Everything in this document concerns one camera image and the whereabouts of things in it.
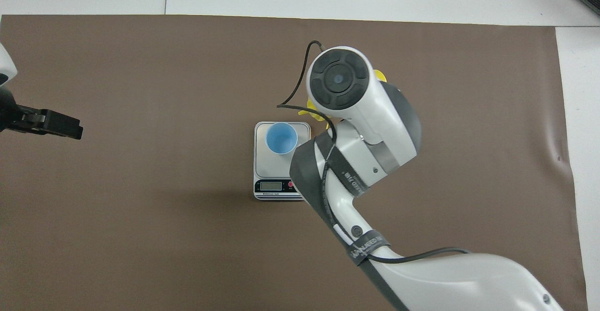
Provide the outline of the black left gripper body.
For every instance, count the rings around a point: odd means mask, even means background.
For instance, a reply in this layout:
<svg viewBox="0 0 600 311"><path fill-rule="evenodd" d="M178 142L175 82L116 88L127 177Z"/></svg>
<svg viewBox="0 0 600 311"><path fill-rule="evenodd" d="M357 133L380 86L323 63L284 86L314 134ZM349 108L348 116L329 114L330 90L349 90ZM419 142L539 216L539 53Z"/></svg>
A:
<svg viewBox="0 0 600 311"><path fill-rule="evenodd" d="M15 102L14 97L6 87L0 88L0 131L13 130L26 133L21 124L28 114Z"/></svg>

